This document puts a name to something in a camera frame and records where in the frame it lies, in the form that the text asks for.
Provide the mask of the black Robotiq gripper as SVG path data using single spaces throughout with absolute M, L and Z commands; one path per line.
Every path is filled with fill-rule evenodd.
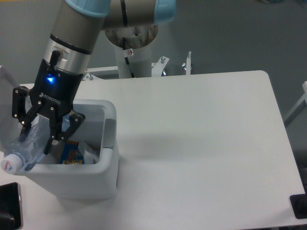
M 43 59 L 33 88 L 18 86 L 12 91 L 12 117 L 22 126 L 19 140 L 28 137 L 37 114 L 49 119 L 50 138 L 44 154 L 52 151 L 54 141 L 67 141 L 85 121 L 84 114 L 72 110 L 83 75 L 49 67 Z M 29 96 L 32 107 L 26 111 L 26 98 Z

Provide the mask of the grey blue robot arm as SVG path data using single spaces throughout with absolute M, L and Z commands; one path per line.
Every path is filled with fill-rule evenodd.
M 41 115 L 49 120 L 43 153 L 53 141 L 66 141 L 81 126 L 85 115 L 74 111 L 73 100 L 102 30 L 157 25 L 174 19 L 174 0 L 64 0 L 41 61 L 34 86 L 12 92 L 12 116 L 22 134 Z

